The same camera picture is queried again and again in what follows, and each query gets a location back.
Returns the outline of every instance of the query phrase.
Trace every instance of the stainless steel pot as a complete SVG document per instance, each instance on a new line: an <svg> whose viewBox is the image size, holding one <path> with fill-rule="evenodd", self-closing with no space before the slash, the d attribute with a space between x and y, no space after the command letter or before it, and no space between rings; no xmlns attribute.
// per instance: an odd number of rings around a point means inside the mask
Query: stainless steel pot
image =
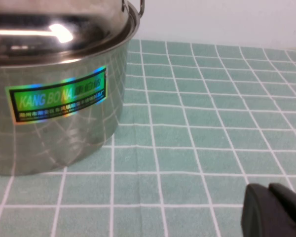
<svg viewBox="0 0 296 237"><path fill-rule="evenodd" d="M120 2L119 27L101 14L0 12L1 175L70 165L112 136L128 42L144 12L144 0L140 13Z"/></svg>

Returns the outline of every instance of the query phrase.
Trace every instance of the table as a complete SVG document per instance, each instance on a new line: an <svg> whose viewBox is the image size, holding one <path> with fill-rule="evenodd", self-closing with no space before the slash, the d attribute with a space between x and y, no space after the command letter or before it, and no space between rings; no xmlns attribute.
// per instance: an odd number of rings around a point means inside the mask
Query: table
<svg viewBox="0 0 296 237"><path fill-rule="evenodd" d="M240 237L248 183L296 191L296 51L133 40L114 136L0 177L0 237Z"/></svg>

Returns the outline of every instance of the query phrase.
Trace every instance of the white wall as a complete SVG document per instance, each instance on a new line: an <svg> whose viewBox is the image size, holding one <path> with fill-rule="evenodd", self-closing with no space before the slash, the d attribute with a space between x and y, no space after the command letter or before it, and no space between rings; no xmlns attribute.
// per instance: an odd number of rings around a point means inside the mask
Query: white wall
<svg viewBox="0 0 296 237"><path fill-rule="evenodd" d="M296 47L296 0L146 0L135 38Z"/></svg>

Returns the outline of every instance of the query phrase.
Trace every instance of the holographic label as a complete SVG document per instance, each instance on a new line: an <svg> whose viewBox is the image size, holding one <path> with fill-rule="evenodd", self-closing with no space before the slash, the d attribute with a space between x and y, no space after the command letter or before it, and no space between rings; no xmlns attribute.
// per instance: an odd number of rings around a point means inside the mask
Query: holographic label
<svg viewBox="0 0 296 237"><path fill-rule="evenodd" d="M107 96L107 68L101 67L83 78L56 84L33 84L5 88L15 124L44 122L70 116Z"/></svg>

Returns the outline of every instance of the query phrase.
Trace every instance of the pot lid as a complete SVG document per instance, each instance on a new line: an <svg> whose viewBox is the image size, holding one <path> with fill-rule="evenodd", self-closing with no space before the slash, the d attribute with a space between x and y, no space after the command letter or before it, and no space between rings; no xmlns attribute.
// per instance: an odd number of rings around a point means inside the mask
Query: pot lid
<svg viewBox="0 0 296 237"><path fill-rule="evenodd" d="M80 6L87 2L92 4L73 11L65 4L61 8L57 3L58 7L48 13L41 10L46 0L33 1L40 4L35 6L38 10L31 5L29 8L16 7L12 13L9 8L0 7L0 65L22 58L29 62L46 57L55 59L89 49L94 53L128 35L129 31L125 30L130 21L127 1L74 1Z"/></svg>

